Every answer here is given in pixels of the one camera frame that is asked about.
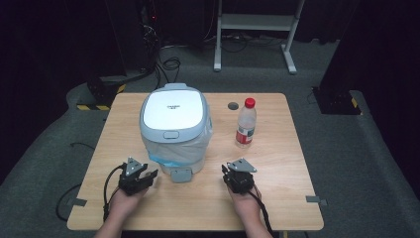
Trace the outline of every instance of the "bottle label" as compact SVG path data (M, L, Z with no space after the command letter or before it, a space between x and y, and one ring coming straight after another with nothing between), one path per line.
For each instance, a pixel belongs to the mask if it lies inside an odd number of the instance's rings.
M249 144L253 140L255 128L246 129L241 126L237 130L237 141L241 144Z

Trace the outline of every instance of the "white stand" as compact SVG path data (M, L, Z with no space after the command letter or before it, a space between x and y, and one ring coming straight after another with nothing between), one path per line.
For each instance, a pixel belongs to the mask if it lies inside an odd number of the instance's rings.
M299 23L305 0L299 0L294 16L277 15L249 15L249 14L222 14L222 0L219 0L219 10L217 19L217 41L214 54L214 70L222 70L222 50L221 38L222 29L238 30L266 30L289 32L286 45L281 45L281 51L291 74L297 73L293 59L290 54L291 43Z

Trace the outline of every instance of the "hazard stripe tape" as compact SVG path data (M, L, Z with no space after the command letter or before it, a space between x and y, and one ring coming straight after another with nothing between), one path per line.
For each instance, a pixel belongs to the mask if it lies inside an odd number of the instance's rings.
M90 111L90 110L107 111L111 109L111 107L107 105L77 104L77 109L82 110L82 111Z
M357 108L357 107L358 107L358 102L356 101L356 99L355 99L354 97L352 97L352 103L353 103L353 106L354 106L355 108Z
M123 84L120 87L118 87L116 94L123 92L124 89L126 89L126 84ZM77 109L82 110L82 111L91 111L91 110L108 111L111 109L111 107L107 105L77 104Z
M121 85L121 86L118 88L118 90L117 90L117 94L118 94L118 93L120 93L120 92L123 92L123 91L124 91L124 89L126 89L126 84L123 84L123 85Z

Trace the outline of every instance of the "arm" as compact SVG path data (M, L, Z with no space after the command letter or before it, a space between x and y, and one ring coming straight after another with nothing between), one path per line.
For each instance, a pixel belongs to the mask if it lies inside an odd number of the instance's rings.
M234 202L235 211L244 224L248 238L271 238L272 236L261 221L261 208L257 201L249 194L233 193L229 188L228 191ZM255 188L253 188L251 192L255 195L258 194L261 197L260 192Z
M110 212L106 221L96 232L95 238L119 238L123 231L124 222L139 205L148 189L128 196L118 189L111 199Z

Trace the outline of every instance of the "water bottle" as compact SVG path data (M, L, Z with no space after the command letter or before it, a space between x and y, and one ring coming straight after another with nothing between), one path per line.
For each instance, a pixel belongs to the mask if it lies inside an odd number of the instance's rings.
M236 134L237 145L241 148L247 148L251 145L254 131L256 130L257 110L256 101L249 97L245 100L238 116L238 130Z

